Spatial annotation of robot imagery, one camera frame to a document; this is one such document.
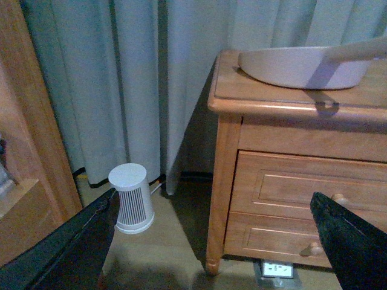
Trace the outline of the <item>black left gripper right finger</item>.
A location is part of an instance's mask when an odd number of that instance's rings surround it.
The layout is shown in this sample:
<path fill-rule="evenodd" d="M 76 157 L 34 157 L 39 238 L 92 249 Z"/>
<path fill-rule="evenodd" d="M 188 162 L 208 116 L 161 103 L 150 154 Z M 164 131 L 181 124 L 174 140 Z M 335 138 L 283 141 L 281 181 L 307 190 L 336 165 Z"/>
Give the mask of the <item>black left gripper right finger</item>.
<path fill-rule="evenodd" d="M 342 289 L 386 289 L 386 233 L 320 192 L 310 209 Z"/>

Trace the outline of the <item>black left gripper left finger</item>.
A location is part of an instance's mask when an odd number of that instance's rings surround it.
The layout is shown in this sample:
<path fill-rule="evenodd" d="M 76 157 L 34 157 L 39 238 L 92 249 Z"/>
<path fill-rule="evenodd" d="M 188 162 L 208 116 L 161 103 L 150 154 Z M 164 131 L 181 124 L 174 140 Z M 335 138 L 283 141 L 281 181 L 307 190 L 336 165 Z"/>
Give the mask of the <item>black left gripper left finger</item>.
<path fill-rule="evenodd" d="M 110 189 L 1 267 L 1 289 L 98 289 L 120 208 Z"/>

